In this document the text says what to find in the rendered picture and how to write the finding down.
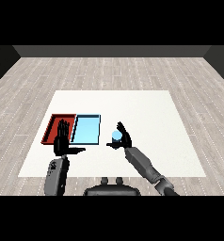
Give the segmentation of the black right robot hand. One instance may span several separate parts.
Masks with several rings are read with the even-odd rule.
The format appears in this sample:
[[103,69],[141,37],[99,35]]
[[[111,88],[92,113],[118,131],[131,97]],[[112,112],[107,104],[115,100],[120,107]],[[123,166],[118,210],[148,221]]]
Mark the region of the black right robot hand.
[[120,141],[107,143],[107,146],[112,147],[112,148],[120,148],[120,147],[123,147],[124,149],[131,148],[132,147],[132,139],[131,139],[129,133],[126,131],[124,125],[120,121],[117,124],[117,130],[121,133]]

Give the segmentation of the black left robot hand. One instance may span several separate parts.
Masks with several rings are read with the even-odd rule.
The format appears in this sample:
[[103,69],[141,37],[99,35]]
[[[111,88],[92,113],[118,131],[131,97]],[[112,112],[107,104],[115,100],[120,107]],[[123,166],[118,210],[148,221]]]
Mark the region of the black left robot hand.
[[61,120],[58,124],[57,136],[54,140],[54,153],[56,156],[65,154],[78,154],[83,152],[85,148],[69,147],[69,124]]

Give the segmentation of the small blue can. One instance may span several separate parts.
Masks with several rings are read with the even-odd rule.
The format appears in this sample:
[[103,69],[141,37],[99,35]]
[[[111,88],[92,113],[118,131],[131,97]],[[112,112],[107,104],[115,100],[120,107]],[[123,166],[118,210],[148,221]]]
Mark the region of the small blue can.
[[113,143],[119,143],[121,142],[121,137],[122,137],[122,134],[120,131],[114,131],[112,133],[112,142]]

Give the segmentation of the red shallow open box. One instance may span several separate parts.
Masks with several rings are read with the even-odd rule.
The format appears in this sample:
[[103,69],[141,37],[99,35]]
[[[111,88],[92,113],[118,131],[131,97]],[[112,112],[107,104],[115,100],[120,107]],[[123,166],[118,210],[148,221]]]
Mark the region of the red shallow open box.
[[61,120],[64,120],[69,124],[69,135],[72,134],[72,128],[75,123],[75,114],[53,114],[49,119],[44,135],[41,140],[43,145],[53,145],[57,136],[58,124]]

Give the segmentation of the light blue shallow open box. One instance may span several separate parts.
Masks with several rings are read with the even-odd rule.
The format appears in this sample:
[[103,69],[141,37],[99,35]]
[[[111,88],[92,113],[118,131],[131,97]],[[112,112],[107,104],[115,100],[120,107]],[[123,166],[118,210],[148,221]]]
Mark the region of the light blue shallow open box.
[[78,114],[72,128],[72,145],[98,145],[101,116],[99,114]]

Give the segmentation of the dark grey robot body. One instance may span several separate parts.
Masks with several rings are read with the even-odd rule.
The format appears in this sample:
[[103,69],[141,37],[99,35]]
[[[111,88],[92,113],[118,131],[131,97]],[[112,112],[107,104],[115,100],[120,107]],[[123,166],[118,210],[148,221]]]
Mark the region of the dark grey robot body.
[[116,183],[110,185],[108,178],[103,177],[99,185],[87,188],[84,196],[140,196],[137,188],[125,185],[121,177],[116,178]]

